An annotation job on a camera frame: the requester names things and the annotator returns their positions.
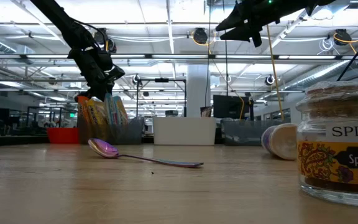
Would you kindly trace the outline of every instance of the white bin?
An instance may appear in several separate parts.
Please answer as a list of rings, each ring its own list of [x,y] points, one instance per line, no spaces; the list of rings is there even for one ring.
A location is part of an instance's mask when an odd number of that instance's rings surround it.
[[[154,144],[212,146],[215,118],[153,118]]]

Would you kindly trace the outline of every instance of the purple spoon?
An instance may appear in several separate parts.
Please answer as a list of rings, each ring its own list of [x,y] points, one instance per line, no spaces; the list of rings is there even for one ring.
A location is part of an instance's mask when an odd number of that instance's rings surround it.
[[[176,161],[166,161],[162,159],[146,158],[141,156],[120,155],[118,153],[117,148],[100,139],[89,139],[88,144],[89,146],[91,146],[91,149],[94,152],[96,152],[100,156],[110,159],[118,159],[119,157],[131,157],[135,159],[142,159],[150,162],[156,162],[168,166],[187,167],[187,168],[195,168],[204,164],[203,162],[176,162]]]

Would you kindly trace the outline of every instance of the red container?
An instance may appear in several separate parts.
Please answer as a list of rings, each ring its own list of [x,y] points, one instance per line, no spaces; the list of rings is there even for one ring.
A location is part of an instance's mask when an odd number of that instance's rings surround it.
[[[52,144],[79,144],[78,128],[48,128],[49,142]]]

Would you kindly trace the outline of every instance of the glass jar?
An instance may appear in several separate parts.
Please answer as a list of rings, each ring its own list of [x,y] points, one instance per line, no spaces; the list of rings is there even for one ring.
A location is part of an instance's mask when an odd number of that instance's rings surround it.
[[[358,83],[317,83],[296,108],[301,189],[358,206]]]

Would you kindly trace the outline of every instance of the table surface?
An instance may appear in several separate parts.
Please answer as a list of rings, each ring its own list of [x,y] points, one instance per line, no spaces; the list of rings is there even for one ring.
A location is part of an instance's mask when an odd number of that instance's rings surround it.
[[[199,169],[103,159],[87,146],[0,147],[0,223],[357,223],[299,190],[296,162],[261,147],[119,146]]]

